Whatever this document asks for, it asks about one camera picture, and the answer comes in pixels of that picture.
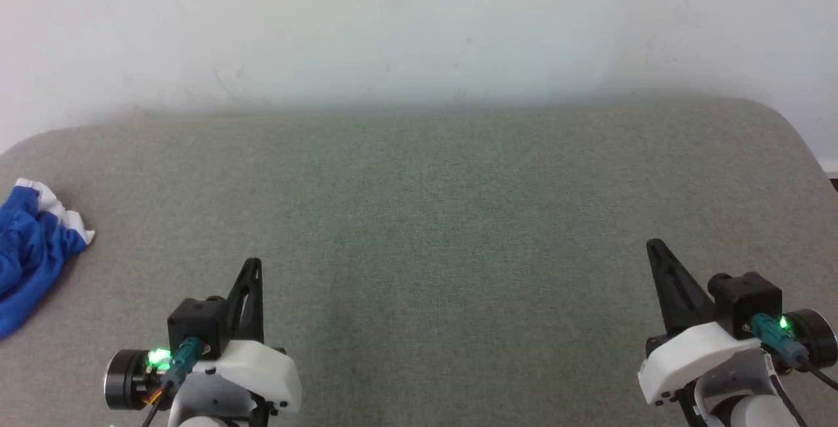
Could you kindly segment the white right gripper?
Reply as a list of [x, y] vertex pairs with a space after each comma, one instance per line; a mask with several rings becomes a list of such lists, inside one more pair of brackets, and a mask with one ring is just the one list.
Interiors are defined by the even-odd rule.
[[713, 301], [664, 241], [650, 239], [646, 249], [665, 335], [674, 337], [653, 350], [638, 371], [646, 403], [664, 402], [664, 394], [693, 381], [720, 394], [756, 379], [763, 364], [760, 341], [737, 340], [713, 322]]

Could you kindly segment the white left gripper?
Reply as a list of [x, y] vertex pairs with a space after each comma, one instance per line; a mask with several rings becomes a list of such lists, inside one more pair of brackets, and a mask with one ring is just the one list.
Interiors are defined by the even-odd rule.
[[263, 263], [248, 258], [228, 293], [231, 341], [217, 360], [198, 362], [187, 377], [189, 414], [249, 414], [254, 395], [281, 413], [297, 414], [302, 384], [293, 359], [264, 343]]

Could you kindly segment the blue shorts with white stripes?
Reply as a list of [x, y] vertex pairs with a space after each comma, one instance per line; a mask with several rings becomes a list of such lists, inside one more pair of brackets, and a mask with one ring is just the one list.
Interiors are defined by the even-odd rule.
[[21, 328], [95, 235], [45, 183], [16, 181], [0, 203], [0, 340]]

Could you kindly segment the grey fabric sofa cushion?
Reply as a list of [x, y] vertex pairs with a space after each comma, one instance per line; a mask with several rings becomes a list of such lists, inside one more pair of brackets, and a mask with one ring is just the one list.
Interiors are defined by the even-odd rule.
[[636, 377], [653, 237], [838, 324], [838, 192], [755, 102], [147, 119], [21, 141], [0, 200], [18, 178], [96, 236], [0, 341], [0, 427], [140, 427], [107, 408], [111, 356], [249, 257], [302, 380], [288, 427], [682, 425]]

